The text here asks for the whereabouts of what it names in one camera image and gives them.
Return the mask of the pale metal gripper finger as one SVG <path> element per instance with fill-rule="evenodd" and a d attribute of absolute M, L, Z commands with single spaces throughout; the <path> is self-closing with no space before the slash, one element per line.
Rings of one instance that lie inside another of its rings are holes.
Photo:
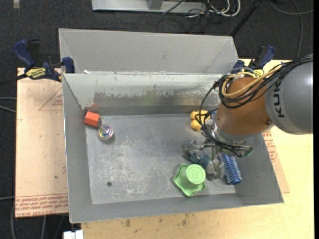
<path fill-rule="evenodd" d="M 193 150 L 184 150 L 183 157 L 187 160 L 199 160 L 197 151 Z"/>
<path fill-rule="evenodd" d="M 182 143 L 183 150 L 203 150 L 207 145 L 205 143 L 197 143 L 195 139 L 187 140 Z"/>

